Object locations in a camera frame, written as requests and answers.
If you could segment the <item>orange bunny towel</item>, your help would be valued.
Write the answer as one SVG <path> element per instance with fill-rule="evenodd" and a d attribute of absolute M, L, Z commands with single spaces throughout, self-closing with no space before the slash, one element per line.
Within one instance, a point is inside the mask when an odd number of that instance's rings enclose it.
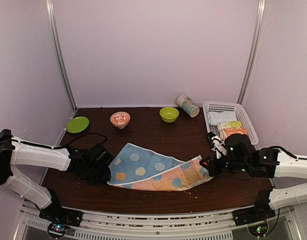
<path fill-rule="evenodd" d="M 243 127 L 233 127 L 233 128 L 224 128 L 221 130 L 221 136 L 223 139 L 226 139 L 234 134 L 241 134 L 241 135 L 247 135 L 247 130 Z"/>

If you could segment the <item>blue mickey dotted towel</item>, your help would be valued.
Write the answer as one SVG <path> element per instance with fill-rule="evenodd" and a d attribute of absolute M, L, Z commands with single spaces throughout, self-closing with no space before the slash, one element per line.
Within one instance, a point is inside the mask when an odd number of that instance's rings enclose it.
<path fill-rule="evenodd" d="M 127 143 L 109 165 L 111 179 L 107 184 L 138 191 L 190 190 L 213 179 L 200 160 L 198 155 L 182 161 Z"/>

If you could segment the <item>white perforated plastic basket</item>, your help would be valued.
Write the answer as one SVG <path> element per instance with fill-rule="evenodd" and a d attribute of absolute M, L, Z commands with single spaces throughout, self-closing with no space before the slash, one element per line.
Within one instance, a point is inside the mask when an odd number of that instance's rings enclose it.
<path fill-rule="evenodd" d="M 253 124 L 242 105 L 234 102 L 204 101 L 202 103 L 202 109 L 206 124 L 206 130 L 208 133 L 212 132 L 215 135 L 219 134 L 217 127 L 209 124 L 207 117 L 208 112 L 234 112 L 237 120 L 240 121 L 242 123 L 242 126 L 246 129 L 251 144 L 256 146 L 259 143 L 259 139 L 253 127 Z"/>

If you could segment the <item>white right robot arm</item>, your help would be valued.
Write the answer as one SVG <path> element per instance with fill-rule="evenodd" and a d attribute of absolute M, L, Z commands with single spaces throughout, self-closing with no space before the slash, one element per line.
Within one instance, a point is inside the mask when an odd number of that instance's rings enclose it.
<path fill-rule="evenodd" d="M 260 221 L 269 211 L 307 203 L 307 155 L 291 153 L 278 145 L 256 149 L 245 134 L 235 133 L 222 140 L 209 132 L 205 137 L 215 153 L 199 163 L 211 177 L 228 172 L 247 174 L 252 179 L 296 181 L 283 188 L 260 191 L 249 213 L 253 220 Z"/>

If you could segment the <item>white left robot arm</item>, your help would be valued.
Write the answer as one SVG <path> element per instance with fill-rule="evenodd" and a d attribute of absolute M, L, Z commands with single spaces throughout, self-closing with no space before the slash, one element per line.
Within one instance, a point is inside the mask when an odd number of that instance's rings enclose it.
<path fill-rule="evenodd" d="M 73 147 L 75 141 L 52 146 L 26 141 L 12 135 L 11 130 L 0 132 L 0 186 L 11 189 L 22 198 L 45 211 L 54 222 L 61 222 L 66 212 L 57 195 L 23 174 L 18 166 L 35 166 L 74 173 L 88 184 L 102 184 L 111 179 L 109 168 L 112 155 L 103 142 L 89 149 Z"/>

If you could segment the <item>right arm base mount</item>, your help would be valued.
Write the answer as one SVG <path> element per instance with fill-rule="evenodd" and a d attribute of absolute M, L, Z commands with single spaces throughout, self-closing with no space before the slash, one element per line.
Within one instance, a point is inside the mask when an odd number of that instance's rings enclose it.
<path fill-rule="evenodd" d="M 271 209 L 269 203 L 269 195 L 259 193 L 253 206 L 240 208 L 232 212 L 235 225 L 249 225 L 275 217 L 276 212 Z"/>

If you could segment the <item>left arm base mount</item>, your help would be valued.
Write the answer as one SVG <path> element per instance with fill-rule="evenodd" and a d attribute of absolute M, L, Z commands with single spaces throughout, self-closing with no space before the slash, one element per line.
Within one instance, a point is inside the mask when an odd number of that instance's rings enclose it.
<path fill-rule="evenodd" d="M 56 193 L 50 191 L 51 204 L 46 208 L 39 208 L 39 217 L 46 219 L 53 224 L 63 226 L 79 227 L 83 218 L 83 213 L 79 210 L 73 210 L 62 207 Z"/>

